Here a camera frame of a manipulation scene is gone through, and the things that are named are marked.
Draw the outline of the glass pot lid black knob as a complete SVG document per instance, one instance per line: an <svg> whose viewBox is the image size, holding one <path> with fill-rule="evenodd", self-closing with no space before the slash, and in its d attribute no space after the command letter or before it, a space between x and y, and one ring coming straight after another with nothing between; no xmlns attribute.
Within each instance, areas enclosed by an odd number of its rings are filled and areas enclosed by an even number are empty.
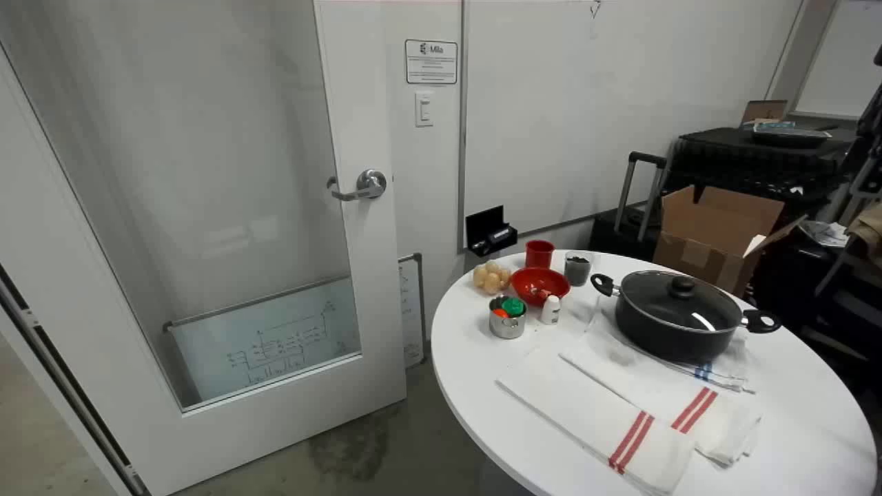
<svg viewBox="0 0 882 496"><path fill-rule="evenodd" d="M721 333L740 322L740 312L727 296L691 277L627 272L621 282L621 301L632 303L641 318L696 333Z"/></svg>

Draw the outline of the black cooking pot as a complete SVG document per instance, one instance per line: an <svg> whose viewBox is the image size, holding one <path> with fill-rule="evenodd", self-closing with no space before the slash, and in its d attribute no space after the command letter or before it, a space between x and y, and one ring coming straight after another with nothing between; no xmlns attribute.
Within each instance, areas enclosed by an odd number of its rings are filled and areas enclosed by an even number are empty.
<svg viewBox="0 0 882 496"><path fill-rule="evenodd" d="M729 343L734 333L739 328L746 328L750 333L774 333L779 328L779 319L757 312L757 310L740 310L724 290L718 290L721 296L727 296L739 312L740 312L740 322L729 332L721 333L696 333L696 332L685 332L685 328L674 328L667 322L655 322L649 318L641 318L632 303L621 301L621 282L615 282L607 272L592 272L590 285L603 296L615 301L615 326L616 332L634 343L640 350L655 355L655 358L667 358L667 361L685 361L685 363L709 363L716 355L721 355Z"/></svg>

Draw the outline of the black marker tray holder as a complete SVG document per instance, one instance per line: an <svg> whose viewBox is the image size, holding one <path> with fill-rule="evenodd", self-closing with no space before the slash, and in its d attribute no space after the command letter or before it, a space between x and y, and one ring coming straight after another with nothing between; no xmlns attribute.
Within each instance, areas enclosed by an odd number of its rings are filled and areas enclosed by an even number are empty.
<svg viewBox="0 0 882 496"><path fill-rule="evenodd" d="M465 219L465 248L490 257L519 244L519 228L503 220L503 208L490 208Z"/></svg>

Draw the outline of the beige round food item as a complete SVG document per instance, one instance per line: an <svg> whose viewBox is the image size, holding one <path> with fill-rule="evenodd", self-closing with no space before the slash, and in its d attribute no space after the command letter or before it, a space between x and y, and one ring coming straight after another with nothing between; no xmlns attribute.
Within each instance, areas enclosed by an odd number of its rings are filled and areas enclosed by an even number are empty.
<svg viewBox="0 0 882 496"><path fill-rule="evenodd" d="M510 282L510 271L495 263L484 263L474 268L474 288L481 296L503 293L508 282Z"/></svg>

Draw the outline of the steel cup with coloured items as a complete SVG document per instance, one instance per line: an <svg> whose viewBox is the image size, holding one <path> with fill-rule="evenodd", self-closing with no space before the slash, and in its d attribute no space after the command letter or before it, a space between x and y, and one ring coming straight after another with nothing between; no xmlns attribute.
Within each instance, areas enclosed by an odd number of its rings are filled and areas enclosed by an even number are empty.
<svg viewBox="0 0 882 496"><path fill-rule="evenodd" d="M487 303L490 310L490 332L499 340L519 340L525 322L525 303L514 296L501 296Z"/></svg>

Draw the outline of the red cup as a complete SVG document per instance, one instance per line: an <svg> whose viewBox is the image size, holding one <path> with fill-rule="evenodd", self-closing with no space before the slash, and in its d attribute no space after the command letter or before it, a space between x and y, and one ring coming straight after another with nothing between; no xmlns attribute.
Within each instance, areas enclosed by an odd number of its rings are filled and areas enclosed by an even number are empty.
<svg viewBox="0 0 882 496"><path fill-rule="evenodd" d="M553 245L549 239L530 239L525 244L525 266L530 268L549 268Z"/></svg>

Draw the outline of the red bowl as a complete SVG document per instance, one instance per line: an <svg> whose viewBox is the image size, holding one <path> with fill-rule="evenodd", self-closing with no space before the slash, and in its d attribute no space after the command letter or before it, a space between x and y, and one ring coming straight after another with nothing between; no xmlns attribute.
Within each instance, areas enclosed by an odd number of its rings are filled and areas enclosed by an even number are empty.
<svg viewBox="0 0 882 496"><path fill-rule="evenodd" d="M510 290L530 306L542 306L549 296L564 297L571 285L549 268L523 268L510 277Z"/></svg>

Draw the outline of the small grey cup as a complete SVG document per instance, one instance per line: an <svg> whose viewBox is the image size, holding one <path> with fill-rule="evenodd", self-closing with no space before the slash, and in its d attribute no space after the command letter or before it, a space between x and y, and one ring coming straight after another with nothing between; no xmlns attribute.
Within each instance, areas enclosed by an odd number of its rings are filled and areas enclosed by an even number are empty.
<svg viewBox="0 0 882 496"><path fill-rule="evenodd" d="M590 277L590 263L583 257L564 259L564 278L571 288L583 288Z"/></svg>

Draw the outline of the round white table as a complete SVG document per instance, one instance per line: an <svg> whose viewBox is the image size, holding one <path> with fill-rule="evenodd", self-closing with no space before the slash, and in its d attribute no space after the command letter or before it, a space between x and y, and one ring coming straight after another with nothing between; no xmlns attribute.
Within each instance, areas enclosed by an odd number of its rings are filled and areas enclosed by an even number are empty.
<svg viewBox="0 0 882 496"><path fill-rule="evenodd" d="M621 336L615 303L592 288L561 297L559 322L530 312L519 340L490 332L490 297L461 277L432 318L432 368L472 441L519 485L545 496L649 496L519 402L499 379L531 352L556 352L590 328ZM842 381L798 336L740 332L724 355L746 361L760 412L753 453L716 465L691 445L691 461L670 496L870 496L876 445Z"/></svg>

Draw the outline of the open cardboard box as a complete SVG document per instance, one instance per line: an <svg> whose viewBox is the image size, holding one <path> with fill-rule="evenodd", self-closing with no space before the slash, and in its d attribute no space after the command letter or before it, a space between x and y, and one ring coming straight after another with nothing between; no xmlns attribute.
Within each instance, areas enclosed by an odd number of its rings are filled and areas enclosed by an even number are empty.
<svg viewBox="0 0 882 496"><path fill-rule="evenodd" d="M694 184L661 199L659 266L743 296L768 245L801 219L783 220L783 201Z"/></svg>

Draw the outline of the white door frosted glass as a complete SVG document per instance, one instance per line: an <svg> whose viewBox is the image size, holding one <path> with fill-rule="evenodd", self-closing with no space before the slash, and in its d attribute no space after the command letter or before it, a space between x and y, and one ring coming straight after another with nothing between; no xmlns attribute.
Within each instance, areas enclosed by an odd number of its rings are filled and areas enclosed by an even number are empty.
<svg viewBox="0 0 882 496"><path fill-rule="evenodd" d="M0 0L3 266L149 496L403 399L381 0ZM374 201L335 201L361 170Z"/></svg>

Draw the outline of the white towel red stripes front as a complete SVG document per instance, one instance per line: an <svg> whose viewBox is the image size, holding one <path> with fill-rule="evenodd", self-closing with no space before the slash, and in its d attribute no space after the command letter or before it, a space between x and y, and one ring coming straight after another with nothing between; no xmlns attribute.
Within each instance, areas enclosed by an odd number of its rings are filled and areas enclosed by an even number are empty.
<svg viewBox="0 0 882 496"><path fill-rule="evenodd" d="M499 387L649 496L670 496L691 461L685 436L621 399L556 352L531 352L501 374Z"/></svg>

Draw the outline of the white towel red stripes rear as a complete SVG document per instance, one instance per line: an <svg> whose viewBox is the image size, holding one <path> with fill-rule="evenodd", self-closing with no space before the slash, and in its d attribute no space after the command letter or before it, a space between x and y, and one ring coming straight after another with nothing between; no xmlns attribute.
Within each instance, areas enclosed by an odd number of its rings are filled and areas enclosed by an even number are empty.
<svg viewBox="0 0 882 496"><path fill-rule="evenodd" d="M608 332L590 328L561 358L626 402L659 416L716 465L753 453L760 428L756 392L706 381L703 368L663 363Z"/></svg>

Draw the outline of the small cardboard box on table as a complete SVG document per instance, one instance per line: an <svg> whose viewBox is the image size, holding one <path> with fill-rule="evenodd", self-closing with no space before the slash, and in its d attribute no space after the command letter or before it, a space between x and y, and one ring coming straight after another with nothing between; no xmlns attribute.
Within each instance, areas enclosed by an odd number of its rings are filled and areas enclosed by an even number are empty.
<svg viewBox="0 0 882 496"><path fill-rule="evenodd" d="M750 99L743 104L740 126L753 126L756 122L779 122L789 117L789 99Z"/></svg>

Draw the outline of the large wall whiteboard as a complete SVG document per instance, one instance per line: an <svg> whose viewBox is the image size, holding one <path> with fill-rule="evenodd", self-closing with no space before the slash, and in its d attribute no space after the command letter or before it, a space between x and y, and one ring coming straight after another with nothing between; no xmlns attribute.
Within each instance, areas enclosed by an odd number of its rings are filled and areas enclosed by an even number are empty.
<svg viewBox="0 0 882 496"><path fill-rule="evenodd" d="M804 0L463 0L463 194L519 232L616 208L632 153L736 125Z"/></svg>

